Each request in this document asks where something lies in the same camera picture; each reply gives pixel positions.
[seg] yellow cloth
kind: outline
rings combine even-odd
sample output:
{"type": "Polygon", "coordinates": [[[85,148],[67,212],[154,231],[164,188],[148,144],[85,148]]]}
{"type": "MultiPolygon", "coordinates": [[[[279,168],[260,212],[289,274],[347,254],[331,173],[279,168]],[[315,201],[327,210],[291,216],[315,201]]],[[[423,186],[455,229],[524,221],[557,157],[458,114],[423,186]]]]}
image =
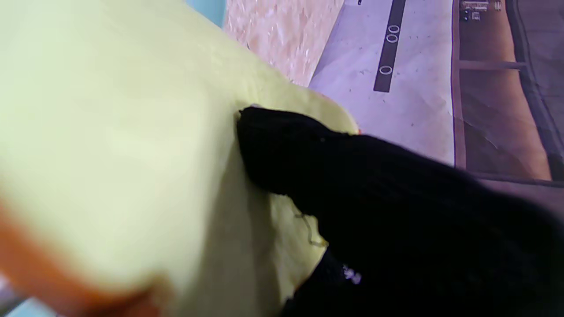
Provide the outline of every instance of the yellow cloth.
{"type": "Polygon", "coordinates": [[[14,221],[104,292],[165,276],[186,316],[277,312],[323,250],[290,200],[246,179],[234,114],[259,103],[355,132],[349,115],[183,0],[0,8],[0,193],[14,221]]]}

